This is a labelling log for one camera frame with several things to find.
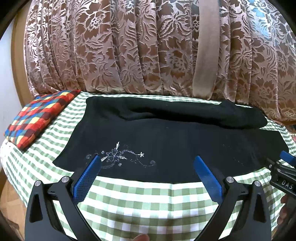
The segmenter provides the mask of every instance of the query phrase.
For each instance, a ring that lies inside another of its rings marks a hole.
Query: folded fabric
[[[98,153],[99,176],[152,183],[199,182],[193,161],[240,176],[279,160],[289,149],[258,108],[169,102],[144,98],[90,97],[82,120],[53,164],[75,171]]]
[[[36,97],[14,118],[4,136],[20,150],[26,148],[79,93],[80,90],[61,91]]]

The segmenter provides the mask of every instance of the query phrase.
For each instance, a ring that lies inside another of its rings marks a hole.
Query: wooden floor
[[[13,186],[6,181],[0,197],[0,210],[16,234],[24,240],[26,207]]]

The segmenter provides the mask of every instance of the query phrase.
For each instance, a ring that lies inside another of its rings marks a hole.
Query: white wall
[[[11,67],[11,35],[12,21],[0,40],[0,145],[4,140],[3,133],[14,117],[22,109]]]

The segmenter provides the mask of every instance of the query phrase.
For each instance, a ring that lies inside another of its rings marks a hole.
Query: metal screw
[[[233,179],[233,177],[226,177],[226,181],[229,183],[233,183],[234,179]]]
[[[40,180],[37,180],[37,181],[35,182],[35,186],[36,186],[36,187],[40,186],[40,184],[41,184],[41,181],[40,181]]]
[[[259,181],[255,181],[254,184],[255,184],[257,187],[260,187],[260,186],[261,186],[261,182],[259,182]]]
[[[70,178],[68,176],[65,176],[65,177],[62,178],[62,182],[63,183],[66,183],[67,181],[69,181],[69,179]]]

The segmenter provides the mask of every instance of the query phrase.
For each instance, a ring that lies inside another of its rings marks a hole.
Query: colorful plaid cloth
[[[14,118],[4,136],[20,150],[26,148],[79,93],[61,91],[36,97]]]

